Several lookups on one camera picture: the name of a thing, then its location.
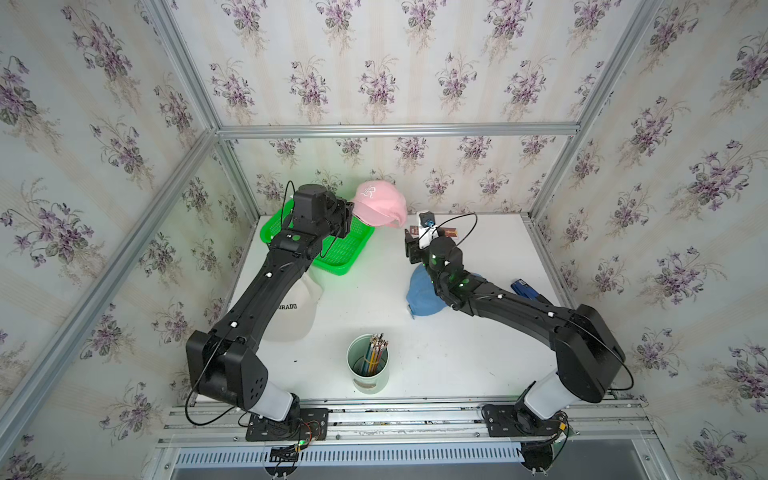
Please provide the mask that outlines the pink baseball cap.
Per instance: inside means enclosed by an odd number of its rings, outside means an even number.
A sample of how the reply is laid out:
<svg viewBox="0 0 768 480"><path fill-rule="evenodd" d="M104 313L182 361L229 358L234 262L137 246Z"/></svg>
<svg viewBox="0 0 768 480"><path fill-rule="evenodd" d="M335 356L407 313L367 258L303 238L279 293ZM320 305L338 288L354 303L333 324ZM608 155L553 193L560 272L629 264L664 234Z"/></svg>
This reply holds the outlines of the pink baseball cap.
<svg viewBox="0 0 768 480"><path fill-rule="evenodd" d="M407 202L396 186L384 180L360 184L352 200L353 214L371 227L402 228L407 220Z"/></svg>

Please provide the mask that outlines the light blue baseball cap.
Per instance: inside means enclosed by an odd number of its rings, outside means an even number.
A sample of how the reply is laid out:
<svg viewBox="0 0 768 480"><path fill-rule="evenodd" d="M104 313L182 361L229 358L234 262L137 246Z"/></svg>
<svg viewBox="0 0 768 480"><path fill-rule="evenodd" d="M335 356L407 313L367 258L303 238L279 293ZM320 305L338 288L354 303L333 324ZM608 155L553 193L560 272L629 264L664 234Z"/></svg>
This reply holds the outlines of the light blue baseball cap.
<svg viewBox="0 0 768 480"><path fill-rule="evenodd" d="M406 293L406 302L413 318L435 315L450 307L454 311L468 316L475 316L470 305L474 292L473 284L458 283L451 287L438 283L434 286L433 279L424 265L418 265L410 278Z"/></svg>

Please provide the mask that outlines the white baseball cap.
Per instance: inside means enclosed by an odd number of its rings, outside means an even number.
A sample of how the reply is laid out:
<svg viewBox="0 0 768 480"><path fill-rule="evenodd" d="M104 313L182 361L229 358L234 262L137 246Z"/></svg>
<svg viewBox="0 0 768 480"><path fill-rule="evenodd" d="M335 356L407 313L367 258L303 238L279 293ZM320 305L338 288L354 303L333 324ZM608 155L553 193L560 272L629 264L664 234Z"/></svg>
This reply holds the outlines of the white baseball cap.
<svg viewBox="0 0 768 480"><path fill-rule="evenodd" d="M322 287L305 273L281 301L266 327L263 339L271 342L296 342L308 335L314 324Z"/></svg>

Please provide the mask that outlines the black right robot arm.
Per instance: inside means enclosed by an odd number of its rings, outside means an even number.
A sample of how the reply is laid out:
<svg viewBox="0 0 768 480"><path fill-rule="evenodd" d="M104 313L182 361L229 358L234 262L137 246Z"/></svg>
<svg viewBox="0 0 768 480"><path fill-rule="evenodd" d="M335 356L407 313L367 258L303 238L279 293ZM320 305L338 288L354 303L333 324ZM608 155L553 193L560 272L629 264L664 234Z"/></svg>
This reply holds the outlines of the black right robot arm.
<svg viewBox="0 0 768 480"><path fill-rule="evenodd" d="M613 386L625 355L602 316L525 298L466 270L457 243L437 234L423 245L404 233L410 263L422 265L434 293L451 309L497 321L547 345L556 368L521 395L516 411L525 419L549 420L574 402L600 403Z"/></svg>

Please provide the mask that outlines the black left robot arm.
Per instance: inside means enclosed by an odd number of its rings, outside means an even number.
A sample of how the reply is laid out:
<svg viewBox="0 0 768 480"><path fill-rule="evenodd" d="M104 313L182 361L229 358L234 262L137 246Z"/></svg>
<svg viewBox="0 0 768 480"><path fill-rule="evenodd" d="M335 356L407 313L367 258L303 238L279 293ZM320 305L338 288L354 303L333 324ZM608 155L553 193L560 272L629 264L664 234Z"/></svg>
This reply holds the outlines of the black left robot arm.
<svg viewBox="0 0 768 480"><path fill-rule="evenodd" d="M233 307L207 332L186 342L191 394L276 422L298 414L296 397L269 381L259 359L264 332L285 296L323 251L326 238L345 238L353 203L317 184L300 186L261 269Z"/></svg>

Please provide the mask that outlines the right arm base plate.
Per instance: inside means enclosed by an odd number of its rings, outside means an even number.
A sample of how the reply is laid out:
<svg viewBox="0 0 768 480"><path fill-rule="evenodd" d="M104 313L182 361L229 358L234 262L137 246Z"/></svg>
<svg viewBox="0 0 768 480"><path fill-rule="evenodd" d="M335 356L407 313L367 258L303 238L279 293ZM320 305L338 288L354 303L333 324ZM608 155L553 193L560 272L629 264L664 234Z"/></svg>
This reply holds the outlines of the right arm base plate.
<svg viewBox="0 0 768 480"><path fill-rule="evenodd" d="M485 404L480 409L492 438L557 438L566 429L562 417L542 420L524 404Z"/></svg>

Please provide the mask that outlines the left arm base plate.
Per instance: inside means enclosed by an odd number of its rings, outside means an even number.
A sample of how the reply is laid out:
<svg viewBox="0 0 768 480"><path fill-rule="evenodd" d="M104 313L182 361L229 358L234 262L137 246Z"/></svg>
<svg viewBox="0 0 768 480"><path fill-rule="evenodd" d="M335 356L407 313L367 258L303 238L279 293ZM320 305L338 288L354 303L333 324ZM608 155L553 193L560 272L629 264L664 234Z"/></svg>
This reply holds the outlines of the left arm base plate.
<svg viewBox="0 0 768 480"><path fill-rule="evenodd" d="M248 442L304 443L325 440L329 413L327 408L300 408L297 415L289 415L281 422L252 414L247 424L245 439Z"/></svg>

